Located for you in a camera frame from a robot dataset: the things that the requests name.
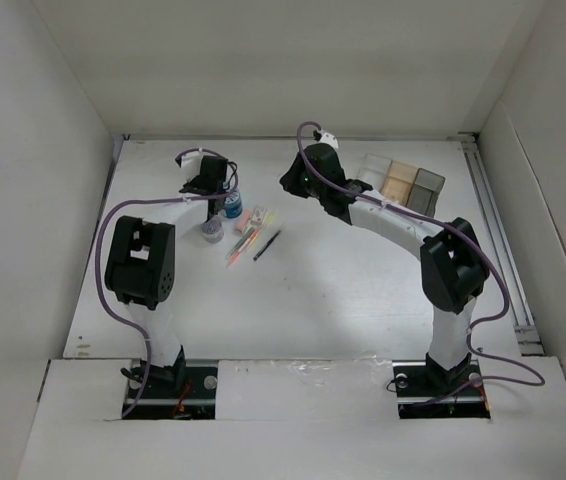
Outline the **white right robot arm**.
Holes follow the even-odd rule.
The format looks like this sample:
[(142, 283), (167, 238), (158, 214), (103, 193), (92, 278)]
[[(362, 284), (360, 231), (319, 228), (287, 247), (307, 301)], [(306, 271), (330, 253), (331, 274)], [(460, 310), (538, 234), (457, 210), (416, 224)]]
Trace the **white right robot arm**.
[(425, 381), (439, 394), (458, 388), (468, 375), (466, 338), (476, 298), (489, 277), (481, 257), (465, 242), (477, 241), (471, 224), (462, 218), (433, 224), (370, 184), (348, 179), (337, 151), (325, 143), (299, 153), (279, 183), (287, 193), (317, 199), (328, 215), (374, 232), (419, 260), (422, 290), (433, 306)]

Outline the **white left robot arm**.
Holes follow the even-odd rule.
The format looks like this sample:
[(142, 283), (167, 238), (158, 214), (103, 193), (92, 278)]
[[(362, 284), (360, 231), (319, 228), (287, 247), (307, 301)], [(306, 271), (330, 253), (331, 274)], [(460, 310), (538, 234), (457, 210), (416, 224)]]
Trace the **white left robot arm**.
[(117, 322), (136, 330), (145, 346), (137, 370), (124, 375), (141, 390), (164, 396), (186, 385), (182, 343), (173, 330), (167, 305), (176, 281), (176, 241), (213, 219), (227, 197), (238, 190), (238, 167), (210, 150), (190, 150), (177, 157), (190, 170), (175, 198), (127, 200), (102, 221), (95, 252), (97, 294)]

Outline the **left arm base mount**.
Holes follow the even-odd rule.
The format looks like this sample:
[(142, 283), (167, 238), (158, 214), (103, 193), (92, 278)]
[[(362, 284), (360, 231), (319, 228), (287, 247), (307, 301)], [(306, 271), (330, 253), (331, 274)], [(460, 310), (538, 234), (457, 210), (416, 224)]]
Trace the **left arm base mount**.
[(124, 420), (214, 420), (218, 383), (217, 361), (188, 360), (181, 387), (161, 384), (150, 378), (140, 399), (130, 413), (124, 413), (134, 403), (139, 392), (143, 368), (134, 363), (127, 379), (121, 407)]

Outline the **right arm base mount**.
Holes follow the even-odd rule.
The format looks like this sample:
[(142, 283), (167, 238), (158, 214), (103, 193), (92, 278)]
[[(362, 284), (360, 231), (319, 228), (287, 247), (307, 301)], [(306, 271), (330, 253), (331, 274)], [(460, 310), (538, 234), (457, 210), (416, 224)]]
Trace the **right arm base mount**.
[(482, 386), (467, 386), (471, 376), (480, 375), (476, 360), (466, 373), (450, 386), (436, 385), (426, 371), (424, 361), (400, 361), (392, 364), (393, 378), (386, 390), (396, 396), (401, 420), (490, 419), (490, 407)]

